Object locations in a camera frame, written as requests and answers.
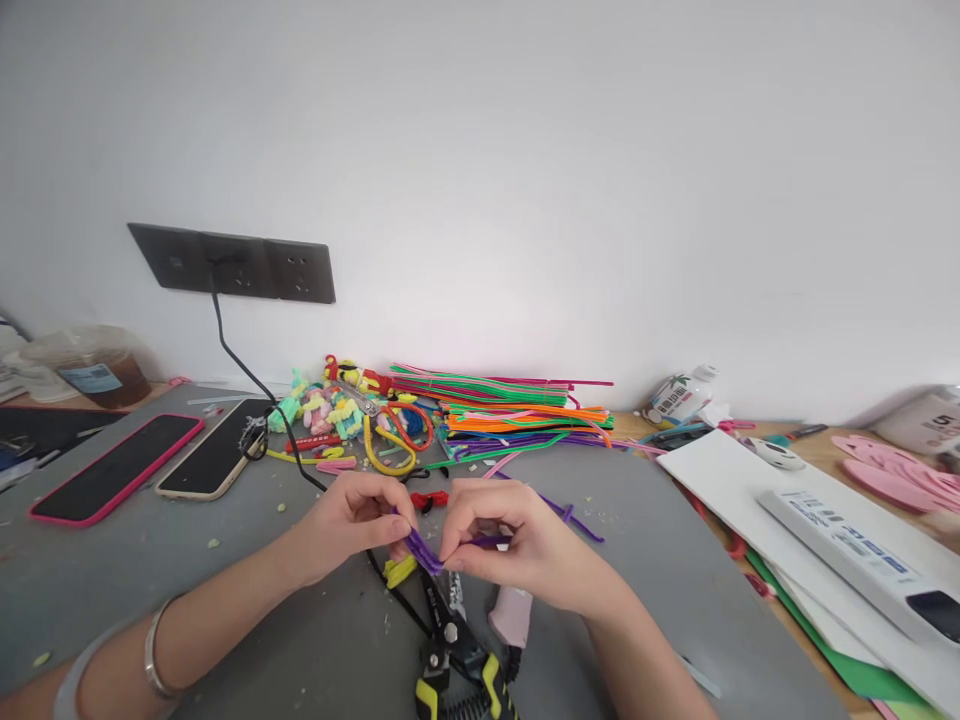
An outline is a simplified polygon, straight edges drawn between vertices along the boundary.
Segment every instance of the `white bottle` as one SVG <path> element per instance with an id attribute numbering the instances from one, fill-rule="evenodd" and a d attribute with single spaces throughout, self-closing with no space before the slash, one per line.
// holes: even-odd
<path id="1" fill-rule="evenodd" d="M 692 376 L 674 375 L 654 393 L 641 414 L 660 430 L 683 425 L 713 400 L 710 381 L 719 373 L 713 365 L 698 365 Z"/>
<path id="2" fill-rule="evenodd" d="M 936 455 L 960 443 L 960 385 L 941 385 L 899 407 L 872 430 L 904 450 Z M 954 455 L 960 455 L 957 449 Z"/>

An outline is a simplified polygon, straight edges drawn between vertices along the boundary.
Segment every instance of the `wrist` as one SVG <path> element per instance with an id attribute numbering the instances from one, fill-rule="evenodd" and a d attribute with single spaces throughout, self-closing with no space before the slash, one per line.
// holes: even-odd
<path id="1" fill-rule="evenodd" d="M 278 587 L 287 595 L 319 582 L 327 575 L 326 572 L 317 573 L 317 556 L 324 552 L 323 549 L 316 548 L 313 557 L 304 558 L 304 548 L 295 530 L 293 527 L 264 548 L 270 556 L 270 567 L 277 574 Z"/>
<path id="2" fill-rule="evenodd" d="M 625 618 L 634 616 L 637 608 L 642 608 L 643 604 L 626 581 L 606 562 L 603 563 L 603 572 L 598 575 L 591 586 L 603 588 L 603 591 L 594 592 L 579 614 L 588 623 L 616 628 Z"/>

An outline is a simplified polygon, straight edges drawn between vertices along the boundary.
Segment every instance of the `phone screen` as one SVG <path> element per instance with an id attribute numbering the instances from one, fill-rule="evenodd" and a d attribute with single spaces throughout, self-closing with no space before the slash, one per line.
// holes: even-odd
<path id="1" fill-rule="evenodd" d="M 269 400 L 244 400 L 203 438 L 194 450 L 167 475 L 160 490 L 212 495 L 243 459 L 240 438 L 250 418 L 263 417 Z"/>
<path id="2" fill-rule="evenodd" d="M 158 415 L 34 505 L 30 514 L 89 520 L 135 480 L 146 480 L 151 465 L 201 427 L 199 418 Z"/>

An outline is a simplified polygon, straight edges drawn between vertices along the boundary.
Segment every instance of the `yellow pliers handle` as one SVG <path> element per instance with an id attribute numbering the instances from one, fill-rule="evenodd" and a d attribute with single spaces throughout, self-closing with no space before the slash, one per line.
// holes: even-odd
<path id="1" fill-rule="evenodd" d="M 510 691 L 507 690 L 507 679 L 500 672 L 500 661 L 493 653 L 487 656 L 487 662 L 483 666 L 483 686 L 490 697 L 490 717 L 493 720 L 520 720 Z"/>
<path id="2" fill-rule="evenodd" d="M 439 720 L 440 692 L 424 678 L 417 680 L 417 720 Z"/>
<path id="3" fill-rule="evenodd" d="M 363 446 L 367 451 L 367 458 L 370 460 L 370 464 L 373 465 L 377 470 L 382 472 L 384 475 L 393 475 L 394 477 L 399 477 L 400 475 L 406 475 L 413 469 L 413 466 L 417 462 L 417 454 L 413 451 L 409 445 L 407 445 L 403 440 L 398 438 L 392 433 L 388 433 L 382 427 L 377 427 L 377 434 L 381 437 L 386 438 L 390 442 L 398 445 L 409 453 L 410 457 L 406 459 L 403 463 L 397 465 L 397 467 L 389 467 L 380 462 L 380 458 L 377 457 L 377 454 L 373 451 L 373 433 L 370 431 L 370 416 L 364 414 L 363 416 Z"/>

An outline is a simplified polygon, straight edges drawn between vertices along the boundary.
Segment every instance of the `pliers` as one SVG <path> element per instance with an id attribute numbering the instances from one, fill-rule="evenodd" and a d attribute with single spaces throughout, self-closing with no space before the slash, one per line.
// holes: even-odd
<path id="1" fill-rule="evenodd" d="M 363 447 L 367 452 L 367 459 L 370 460 L 370 464 L 384 475 L 393 475 L 394 477 L 399 477 L 410 472 L 416 464 L 417 453 L 426 450 L 433 442 L 433 422 L 431 422 L 430 417 L 423 411 L 423 409 L 411 403 L 393 401 L 380 403 L 379 401 L 367 397 L 356 388 L 351 387 L 343 382 L 335 382 L 333 385 L 347 397 L 353 398 L 354 401 L 356 401 L 360 412 L 363 414 Z M 397 415 L 394 413 L 394 410 L 410 410 L 420 416 L 420 418 L 423 420 L 423 428 L 427 432 L 427 439 L 422 445 L 417 445 L 413 442 L 413 440 L 410 439 L 410 436 L 407 434 L 407 431 L 403 429 L 400 418 L 397 417 Z M 373 427 L 371 421 L 375 420 L 377 415 L 379 415 L 381 412 L 386 413 L 387 417 L 393 421 L 394 428 L 400 437 L 387 432 L 379 425 Z M 399 464 L 397 467 L 389 467 L 384 465 L 380 461 L 380 458 L 377 457 L 377 454 L 373 451 L 373 430 L 376 430 L 377 434 L 381 437 L 403 448 L 409 455 L 407 460 Z"/>
<path id="2" fill-rule="evenodd" d="M 433 636 L 421 651 L 423 675 L 417 680 L 418 720 L 467 720 L 487 712 L 494 720 L 520 720 L 497 656 L 476 639 L 467 621 L 453 612 L 436 581 L 418 566 L 420 582 L 430 606 Z M 469 680 L 477 692 L 453 705 L 445 702 L 450 668 Z"/>

